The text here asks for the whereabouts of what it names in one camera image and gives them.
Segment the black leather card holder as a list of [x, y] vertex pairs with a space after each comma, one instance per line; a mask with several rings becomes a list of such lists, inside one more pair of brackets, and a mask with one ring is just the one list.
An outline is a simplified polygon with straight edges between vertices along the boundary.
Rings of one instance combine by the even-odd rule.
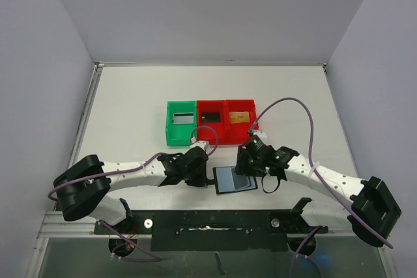
[[213, 177], [206, 177], [206, 184], [214, 186], [217, 195], [239, 193], [258, 189], [256, 179], [252, 176], [237, 175], [233, 166], [214, 167]]

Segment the red plastic bin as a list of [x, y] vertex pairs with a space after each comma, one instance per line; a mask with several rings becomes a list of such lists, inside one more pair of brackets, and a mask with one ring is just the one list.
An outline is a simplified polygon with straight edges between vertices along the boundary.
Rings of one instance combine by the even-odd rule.
[[203, 128], [198, 129], [197, 138], [216, 142], [215, 134], [206, 128], [212, 128], [218, 136], [218, 144], [226, 145], [225, 135], [225, 100], [198, 100], [197, 101], [197, 125]]
[[255, 101], [236, 99], [225, 101], [225, 143], [239, 145], [249, 137], [248, 131], [257, 118]]

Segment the green plastic bin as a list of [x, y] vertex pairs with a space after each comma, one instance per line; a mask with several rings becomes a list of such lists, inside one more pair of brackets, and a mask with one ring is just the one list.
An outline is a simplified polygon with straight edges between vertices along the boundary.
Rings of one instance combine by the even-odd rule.
[[197, 126], [196, 101], [168, 101], [165, 139], [167, 146], [188, 146], [191, 132]]

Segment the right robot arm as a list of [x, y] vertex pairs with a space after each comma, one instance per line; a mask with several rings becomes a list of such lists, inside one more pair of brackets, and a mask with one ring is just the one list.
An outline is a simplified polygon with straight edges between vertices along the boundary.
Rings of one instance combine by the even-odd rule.
[[347, 211], [347, 221], [359, 239], [374, 247], [393, 248], [388, 237], [402, 211], [380, 178], [364, 180], [338, 173], [286, 146], [274, 149], [257, 135], [238, 146], [235, 172], [274, 176], [278, 181], [300, 184], [333, 198]]

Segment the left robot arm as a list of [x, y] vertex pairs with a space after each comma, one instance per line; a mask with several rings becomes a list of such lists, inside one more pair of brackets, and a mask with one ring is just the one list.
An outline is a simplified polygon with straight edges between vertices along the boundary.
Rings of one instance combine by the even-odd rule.
[[112, 191], [139, 186], [174, 186], [185, 182], [204, 187], [207, 180], [208, 142], [198, 141], [185, 153], [159, 152], [147, 161], [113, 163], [96, 154], [85, 156], [53, 181], [48, 197], [57, 201], [65, 221], [92, 217], [124, 233], [133, 223], [126, 200]]

